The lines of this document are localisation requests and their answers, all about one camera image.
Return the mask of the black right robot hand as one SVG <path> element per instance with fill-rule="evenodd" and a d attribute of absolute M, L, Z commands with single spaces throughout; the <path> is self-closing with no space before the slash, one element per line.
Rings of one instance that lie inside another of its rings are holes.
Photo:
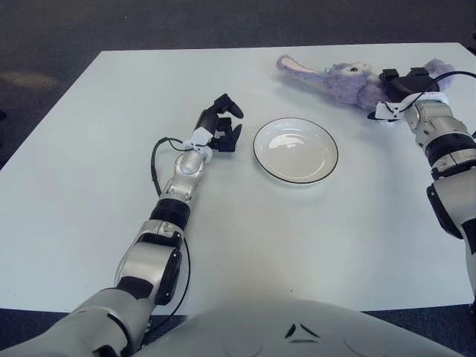
<path fill-rule="evenodd" d="M 406 76 L 400 76 L 394 68 L 384 69 L 379 75 L 384 92 L 391 103 L 400 103 L 407 96 L 421 92 L 439 92 L 440 87 L 434 83 L 426 68 L 412 68 Z"/>

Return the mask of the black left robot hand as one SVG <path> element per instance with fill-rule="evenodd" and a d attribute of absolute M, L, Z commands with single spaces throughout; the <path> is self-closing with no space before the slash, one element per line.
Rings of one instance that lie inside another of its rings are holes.
<path fill-rule="evenodd" d="M 233 129 L 231 118 L 220 117 L 225 113 L 238 119 L 244 118 L 241 108 L 227 94 L 222 94 L 212 106 L 204 109 L 200 114 L 190 141 L 191 145 L 195 148 L 209 148 L 219 152 L 234 152 L 242 124 Z"/>

